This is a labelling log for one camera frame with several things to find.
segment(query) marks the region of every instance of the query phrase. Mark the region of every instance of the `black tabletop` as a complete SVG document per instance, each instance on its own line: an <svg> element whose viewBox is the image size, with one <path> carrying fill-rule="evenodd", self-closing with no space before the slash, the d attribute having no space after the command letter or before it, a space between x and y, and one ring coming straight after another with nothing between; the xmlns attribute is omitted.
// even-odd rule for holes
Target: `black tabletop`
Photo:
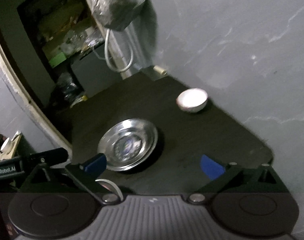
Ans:
<svg viewBox="0 0 304 240"><path fill-rule="evenodd" d="M137 73L73 109L73 162L96 154L104 133L130 118L151 121L160 142L146 163L132 174L106 170L101 178L137 194L181 194L209 182L200 168L202 155L244 168L268 163L271 150L209 100L197 114L181 111L175 99L187 87L170 76L151 81Z"/></svg>

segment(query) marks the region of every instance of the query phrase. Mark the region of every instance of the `stainless steel plate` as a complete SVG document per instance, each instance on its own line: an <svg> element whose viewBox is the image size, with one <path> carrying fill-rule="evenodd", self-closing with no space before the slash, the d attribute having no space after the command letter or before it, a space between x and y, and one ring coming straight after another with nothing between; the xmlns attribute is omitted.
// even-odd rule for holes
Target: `stainless steel plate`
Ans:
<svg viewBox="0 0 304 240"><path fill-rule="evenodd" d="M151 122L128 119L114 125L104 134L97 152L105 154L108 170L127 171L147 159L157 139L157 129Z"/></svg>

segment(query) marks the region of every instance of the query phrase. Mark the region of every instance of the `gray wall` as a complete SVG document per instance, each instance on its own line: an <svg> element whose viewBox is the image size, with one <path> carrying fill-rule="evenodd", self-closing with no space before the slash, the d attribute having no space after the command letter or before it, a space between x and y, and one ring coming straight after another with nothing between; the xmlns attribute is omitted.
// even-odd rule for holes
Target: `gray wall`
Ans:
<svg viewBox="0 0 304 240"><path fill-rule="evenodd" d="M37 56L19 18L17 7L25 0L0 0L0 29L28 84L47 105L54 82Z"/></svg>
<svg viewBox="0 0 304 240"><path fill-rule="evenodd" d="M137 63L205 89L271 147L304 239L304 0L150 0L125 32Z"/></svg>
<svg viewBox="0 0 304 240"><path fill-rule="evenodd" d="M17 130L24 136L19 146L26 154L58 148L25 108L0 70L0 133L13 137Z"/></svg>

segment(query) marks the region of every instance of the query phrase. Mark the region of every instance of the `gray ribbed panel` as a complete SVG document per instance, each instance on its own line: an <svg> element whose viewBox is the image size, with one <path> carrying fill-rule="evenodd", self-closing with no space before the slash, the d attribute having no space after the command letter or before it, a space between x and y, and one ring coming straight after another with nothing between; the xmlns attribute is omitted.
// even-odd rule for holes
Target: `gray ribbed panel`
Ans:
<svg viewBox="0 0 304 240"><path fill-rule="evenodd" d="M180 196L128 196L102 208L85 230L66 240L247 240L218 226L202 206ZM17 240L29 240L20 236ZM274 240L293 240L282 236Z"/></svg>

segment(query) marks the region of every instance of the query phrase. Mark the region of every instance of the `screw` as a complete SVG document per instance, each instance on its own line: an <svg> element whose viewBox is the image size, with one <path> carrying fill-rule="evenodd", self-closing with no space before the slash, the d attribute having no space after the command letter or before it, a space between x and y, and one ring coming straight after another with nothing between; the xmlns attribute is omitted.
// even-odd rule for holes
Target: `screw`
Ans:
<svg viewBox="0 0 304 240"><path fill-rule="evenodd" d="M203 202L205 200L205 196L202 195L201 193L194 193L194 194L190 195L189 199L193 203L200 203L200 202Z"/></svg>
<svg viewBox="0 0 304 240"><path fill-rule="evenodd" d="M111 193L111 194L104 195L102 197L102 199L105 203L113 203L113 202L116 202L119 199L119 197L117 195Z"/></svg>

